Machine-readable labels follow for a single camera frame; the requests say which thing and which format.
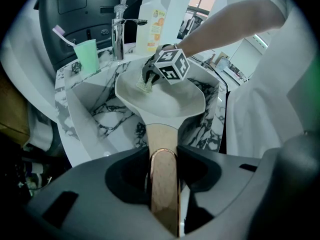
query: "bottle label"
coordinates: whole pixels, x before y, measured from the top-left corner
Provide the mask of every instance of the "bottle label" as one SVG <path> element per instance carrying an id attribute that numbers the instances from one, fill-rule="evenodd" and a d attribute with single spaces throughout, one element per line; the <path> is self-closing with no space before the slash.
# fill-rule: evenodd
<path id="1" fill-rule="evenodd" d="M 149 30 L 149 39 L 147 44 L 148 52 L 155 52 L 160 41 L 162 27 L 165 23 L 166 13 L 161 10 L 154 10 L 151 20 L 151 29 Z"/>

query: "faucet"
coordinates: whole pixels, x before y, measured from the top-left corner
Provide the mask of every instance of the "faucet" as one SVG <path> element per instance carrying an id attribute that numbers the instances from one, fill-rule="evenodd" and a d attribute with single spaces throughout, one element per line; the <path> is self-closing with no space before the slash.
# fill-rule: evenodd
<path id="1" fill-rule="evenodd" d="M 114 7 L 115 18 L 112 20 L 112 52 L 113 60 L 116 62 L 124 59 L 125 46 L 125 23 L 128 21 L 135 22 L 138 26 L 143 26 L 148 23 L 143 19 L 124 19 L 124 12 L 128 5 L 118 4 Z"/>

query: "soap bottle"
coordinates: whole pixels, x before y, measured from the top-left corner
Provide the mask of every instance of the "soap bottle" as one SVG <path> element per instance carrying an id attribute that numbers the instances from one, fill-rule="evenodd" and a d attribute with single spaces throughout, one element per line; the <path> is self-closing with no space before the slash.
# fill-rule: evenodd
<path id="1" fill-rule="evenodd" d="M 167 10 L 161 0 L 151 0 L 140 6 L 139 19 L 148 23 L 137 27 L 136 53 L 139 55 L 153 55 L 159 45 L 161 32 L 165 23 Z"/>

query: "toothbrush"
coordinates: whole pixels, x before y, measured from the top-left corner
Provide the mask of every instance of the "toothbrush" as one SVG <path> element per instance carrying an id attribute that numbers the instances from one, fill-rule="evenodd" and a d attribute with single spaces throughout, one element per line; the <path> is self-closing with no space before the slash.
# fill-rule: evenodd
<path id="1" fill-rule="evenodd" d="M 64 33 L 65 31 L 59 26 L 59 25 L 56 25 L 52 31 L 54 33 L 56 33 L 63 41 L 65 41 L 68 45 L 72 46 L 72 47 L 76 47 L 76 45 L 73 43 L 73 42 L 70 42 L 68 41 L 67 39 L 64 38 Z"/>

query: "white marble sink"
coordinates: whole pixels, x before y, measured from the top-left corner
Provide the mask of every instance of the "white marble sink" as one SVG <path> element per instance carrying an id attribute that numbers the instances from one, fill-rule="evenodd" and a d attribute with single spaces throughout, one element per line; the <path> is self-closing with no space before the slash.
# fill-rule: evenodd
<path id="1" fill-rule="evenodd" d="M 118 75 L 142 68 L 148 59 L 132 54 L 133 47 L 132 44 L 126 46 L 126 60 L 122 64 L 110 60 L 110 49 L 99 52 L 100 69 L 91 75 L 79 72 L 79 62 L 57 72 L 55 100 L 58 120 L 64 134 L 81 147 L 77 154 L 67 153 L 72 166 L 147 146 L 143 120 L 115 96 Z M 189 118 L 182 124 L 178 132 L 179 143 L 218 151 L 225 121 L 225 86 L 213 72 L 191 60 L 189 62 L 191 68 L 186 77 L 203 91 L 206 109 L 202 115 Z"/>

